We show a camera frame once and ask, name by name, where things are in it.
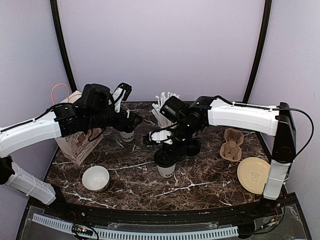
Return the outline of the stack of black cup lids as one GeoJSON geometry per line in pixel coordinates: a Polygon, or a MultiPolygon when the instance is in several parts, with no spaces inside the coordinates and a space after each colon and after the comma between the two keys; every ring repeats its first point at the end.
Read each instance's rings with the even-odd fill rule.
{"type": "Polygon", "coordinates": [[[202,141],[200,138],[192,138],[185,146],[185,154],[187,157],[196,156],[201,150],[202,141]]]}

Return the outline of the white ceramic bowl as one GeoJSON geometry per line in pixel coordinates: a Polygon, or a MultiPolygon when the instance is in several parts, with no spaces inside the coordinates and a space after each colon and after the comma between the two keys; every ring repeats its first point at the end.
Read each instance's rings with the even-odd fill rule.
{"type": "Polygon", "coordinates": [[[110,184],[109,171],[100,165],[88,168],[82,175],[82,185],[92,192],[103,192],[110,184]]]}

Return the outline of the black right frame post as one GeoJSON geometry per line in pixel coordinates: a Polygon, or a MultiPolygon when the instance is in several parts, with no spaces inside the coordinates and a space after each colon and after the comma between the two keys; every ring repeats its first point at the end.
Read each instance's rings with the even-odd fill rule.
{"type": "Polygon", "coordinates": [[[267,36],[268,26],[269,26],[269,20],[271,15],[271,8],[272,8],[272,0],[265,0],[264,1],[264,8],[263,8],[263,14],[262,14],[262,20],[261,20],[261,26],[256,46],[256,51],[252,63],[252,68],[250,71],[250,75],[248,78],[248,82],[246,85],[246,89],[244,92],[244,96],[242,98],[242,102],[247,104],[250,100],[254,84],[256,81],[256,77],[258,74],[261,58],[263,55],[265,40],[267,36]]]}

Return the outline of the black coffee cup lid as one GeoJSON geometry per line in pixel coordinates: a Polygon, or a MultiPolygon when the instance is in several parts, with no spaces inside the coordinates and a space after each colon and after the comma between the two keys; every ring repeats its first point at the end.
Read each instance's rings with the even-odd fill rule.
{"type": "Polygon", "coordinates": [[[153,160],[157,166],[162,168],[169,168],[176,163],[174,160],[169,159],[167,154],[162,149],[159,149],[155,152],[153,160]]]}

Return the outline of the white paper coffee cup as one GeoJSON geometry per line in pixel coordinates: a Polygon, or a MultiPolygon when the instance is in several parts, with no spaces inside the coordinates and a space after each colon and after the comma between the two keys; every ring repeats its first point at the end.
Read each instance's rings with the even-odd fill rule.
{"type": "Polygon", "coordinates": [[[157,170],[159,174],[163,178],[170,178],[174,175],[175,169],[176,169],[176,163],[170,163],[169,165],[163,165],[160,163],[156,163],[157,170]]]}

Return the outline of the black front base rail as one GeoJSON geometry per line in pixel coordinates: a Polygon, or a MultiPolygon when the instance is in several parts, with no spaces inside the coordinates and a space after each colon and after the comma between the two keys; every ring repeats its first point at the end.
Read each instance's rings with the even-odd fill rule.
{"type": "Polygon", "coordinates": [[[200,210],[180,211],[137,211],[108,209],[65,203],[61,209],[44,206],[38,200],[31,200],[27,211],[32,207],[40,209],[44,214],[58,220],[69,221],[89,227],[106,226],[110,223],[142,224],[142,225],[182,225],[206,222],[239,225],[245,234],[253,230],[253,222],[262,217],[271,217],[285,212],[285,207],[291,204],[299,205],[295,193],[282,193],[275,200],[260,199],[256,202],[223,206],[200,210]]]}

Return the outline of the cream yellow plate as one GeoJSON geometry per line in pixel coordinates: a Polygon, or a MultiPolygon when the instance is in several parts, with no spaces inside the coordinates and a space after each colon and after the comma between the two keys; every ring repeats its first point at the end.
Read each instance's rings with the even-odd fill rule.
{"type": "Polygon", "coordinates": [[[262,195],[267,183],[270,164],[258,157],[247,157],[237,167],[240,184],[250,193],[262,195]]]}

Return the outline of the stack of white paper cups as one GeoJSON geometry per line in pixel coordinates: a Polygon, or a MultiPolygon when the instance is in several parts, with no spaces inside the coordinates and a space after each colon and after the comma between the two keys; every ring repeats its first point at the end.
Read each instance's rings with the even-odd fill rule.
{"type": "Polygon", "coordinates": [[[124,142],[131,142],[135,138],[134,130],[130,130],[129,132],[120,131],[119,134],[124,142]]]}

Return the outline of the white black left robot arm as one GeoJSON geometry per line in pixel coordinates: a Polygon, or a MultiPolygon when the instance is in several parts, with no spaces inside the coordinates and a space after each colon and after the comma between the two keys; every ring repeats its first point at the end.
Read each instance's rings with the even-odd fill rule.
{"type": "Polygon", "coordinates": [[[80,98],[73,103],[58,103],[38,117],[0,130],[0,183],[31,196],[60,218],[67,218],[70,206],[58,187],[45,183],[24,171],[11,154],[34,144],[64,138],[78,132],[114,128],[132,133],[142,122],[136,113],[122,109],[132,91],[127,83],[120,83],[114,92],[101,84],[86,84],[80,98]]]}

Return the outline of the white paper takeout bag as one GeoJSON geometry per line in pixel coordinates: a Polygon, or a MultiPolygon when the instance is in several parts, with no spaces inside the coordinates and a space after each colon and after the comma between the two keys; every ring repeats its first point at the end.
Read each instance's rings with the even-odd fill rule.
{"type": "Polygon", "coordinates": [[[100,128],[89,129],[87,133],[77,132],[56,139],[63,155],[72,163],[80,166],[94,148],[102,141],[100,128]]]}

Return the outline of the brown cardboard cup carrier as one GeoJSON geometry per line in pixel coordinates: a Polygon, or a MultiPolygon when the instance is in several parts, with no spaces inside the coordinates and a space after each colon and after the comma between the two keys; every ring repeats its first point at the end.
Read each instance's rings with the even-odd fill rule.
{"type": "Polygon", "coordinates": [[[227,128],[224,132],[225,143],[222,144],[219,154],[230,162],[239,162],[242,158],[241,145],[244,142],[244,135],[241,131],[227,128]]]}

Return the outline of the bundle of white wrapped straws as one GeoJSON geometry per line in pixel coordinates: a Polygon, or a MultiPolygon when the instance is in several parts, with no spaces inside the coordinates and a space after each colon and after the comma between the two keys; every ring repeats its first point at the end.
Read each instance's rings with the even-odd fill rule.
{"type": "Polygon", "coordinates": [[[151,110],[151,112],[157,120],[157,124],[160,128],[166,128],[173,125],[173,123],[169,119],[161,114],[162,106],[170,97],[177,97],[179,99],[180,95],[169,91],[165,93],[163,91],[160,95],[155,96],[155,98],[157,99],[157,103],[152,104],[153,109],[151,110]]]}

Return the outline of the black corner frame post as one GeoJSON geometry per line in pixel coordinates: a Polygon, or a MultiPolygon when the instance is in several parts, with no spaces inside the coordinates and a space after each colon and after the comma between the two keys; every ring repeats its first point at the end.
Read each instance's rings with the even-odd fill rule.
{"type": "Polygon", "coordinates": [[[72,72],[69,56],[67,53],[67,48],[66,48],[64,34],[63,34],[63,28],[62,28],[60,14],[59,14],[58,1],[50,0],[49,2],[50,2],[50,8],[51,8],[51,14],[53,19],[56,39],[57,39],[62,63],[64,66],[64,70],[66,73],[66,77],[67,77],[71,91],[75,92],[77,90],[77,86],[76,86],[75,78],[72,72]]]}

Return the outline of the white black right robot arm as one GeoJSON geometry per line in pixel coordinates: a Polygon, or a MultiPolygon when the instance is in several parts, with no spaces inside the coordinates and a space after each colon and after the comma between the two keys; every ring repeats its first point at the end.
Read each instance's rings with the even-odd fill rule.
{"type": "Polygon", "coordinates": [[[170,97],[161,107],[160,113],[175,127],[169,139],[163,143],[164,158],[170,162],[178,160],[196,132],[208,127],[248,130],[274,138],[270,170],[263,187],[264,199],[255,205],[255,213],[266,217],[275,208],[282,187],[289,178],[290,169],[301,153],[297,150],[297,131],[293,113],[307,117],[314,134],[312,118],[303,110],[292,108],[285,102],[278,105],[254,105],[229,101],[219,95],[200,96],[188,104],[175,96],[170,97]]]}

